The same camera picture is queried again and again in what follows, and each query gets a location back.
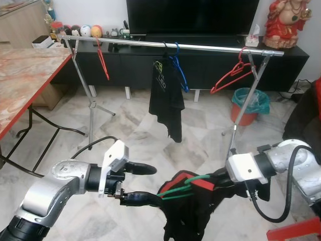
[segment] marble floor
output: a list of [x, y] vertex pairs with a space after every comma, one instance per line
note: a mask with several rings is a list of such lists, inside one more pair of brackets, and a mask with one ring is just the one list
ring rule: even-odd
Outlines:
[[[225, 136], [221, 133], [230, 130], [233, 124], [230, 120], [232, 91], [214, 95], [201, 91], [198, 103], [193, 102], [193, 93], [184, 94], [186, 109], [182, 111], [183, 141], [180, 144], [167, 138], [166, 127], [148, 113], [149, 90], [132, 90], [131, 100], [125, 99], [122, 88], [99, 87], [97, 94], [97, 102], [115, 112], [116, 116], [96, 111], [95, 138], [113, 135], [122, 139], [129, 147], [131, 161], [151, 164], [158, 170], [152, 176], [127, 174], [123, 185], [127, 192], [156, 193], [181, 169], [206, 174], [224, 166], [231, 132]], [[271, 98], [270, 114], [259, 115], [251, 126], [240, 128], [235, 142], [239, 153], [256, 152], [260, 145], [282, 140], [284, 125], [295, 104], [280, 98], [277, 93], [268, 94]], [[59, 125], [88, 132], [88, 100], [81, 88], [69, 91], [53, 111], [45, 108], [38, 111]], [[17, 131], [27, 125], [28, 115], [25, 113], [1, 140], [4, 154], [17, 141], [14, 137]], [[32, 130], [11, 159], [32, 169], [54, 131], [52, 126], [34, 117]], [[87, 143], [87, 137], [60, 131], [37, 171], [46, 174], [53, 164], [70, 158]], [[101, 165], [103, 154], [111, 144], [112, 141], [103, 141], [92, 151], [79, 155], [78, 160]], [[36, 180], [8, 164], [0, 170], [0, 229], [7, 226], [26, 191]], [[282, 178], [272, 179], [270, 202], [259, 201], [261, 209], [275, 218], [281, 215], [285, 203], [280, 181]], [[224, 200], [212, 214], [203, 240], [267, 240], [269, 229], [294, 223], [298, 218], [292, 212], [283, 223], [269, 223], [248, 199], [235, 196]], [[124, 207], [118, 200], [101, 199], [96, 193], [86, 193], [69, 200], [46, 240], [163, 240], [165, 223], [165, 216], [157, 208]]]

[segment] black t-shirt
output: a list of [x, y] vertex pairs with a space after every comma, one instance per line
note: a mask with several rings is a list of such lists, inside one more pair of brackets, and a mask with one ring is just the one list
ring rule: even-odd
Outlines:
[[157, 121], [167, 126], [168, 135], [178, 143], [182, 142], [181, 110], [185, 108], [181, 78], [172, 60], [154, 60], [149, 113], [157, 115]]

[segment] red statue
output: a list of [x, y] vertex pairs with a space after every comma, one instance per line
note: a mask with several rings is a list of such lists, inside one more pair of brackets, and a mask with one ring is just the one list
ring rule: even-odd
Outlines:
[[306, 8], [310, 0], [276, 0], [270, 5], [263, 42], [271, 48], [292, 48], [296, 45], [297, 30], [302, 31], [311, 18]]

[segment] teal plastic bag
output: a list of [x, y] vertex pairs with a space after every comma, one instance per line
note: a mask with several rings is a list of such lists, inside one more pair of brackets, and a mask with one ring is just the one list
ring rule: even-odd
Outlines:
[[[242, 107], [250, 88], [240, 88], [234, 92], [232, 102], [237, 104], [240, 108]], [[270, 98], [266, 93], [255, 90], [250, 102], [245, 110], [246, 114], [260, 113], [269, 114], [270, 113]]]

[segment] red table edge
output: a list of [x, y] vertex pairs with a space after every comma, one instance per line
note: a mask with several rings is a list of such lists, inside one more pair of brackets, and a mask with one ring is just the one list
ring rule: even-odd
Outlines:
[[56, 71], [48, 78], [48, 80], [37, 90], [37, 92], [31, 97], [30, 100], [25, 104], [25, 106], [16, 114], [16, 116], [10, 121], [10, 123], [4, 128], [0, 133], [0, 140], [5, 136], [5, 134], [11, 129], [11, 127], [16, 123], [16, 121], [22, 116], [26, 109], [32, 104], [32, 102], [41, 94], [44, 88], [53, 80], [57, 73], [64, 67], [64, 65], [71, 59], [71, 54], [60, 64]]
[[281, 241], [309, 234], [321, 234], [321, 220], [319, 217], [314, 217], [285, 227], [269, 230], [266, 233], [266, 236], [268, 240]]

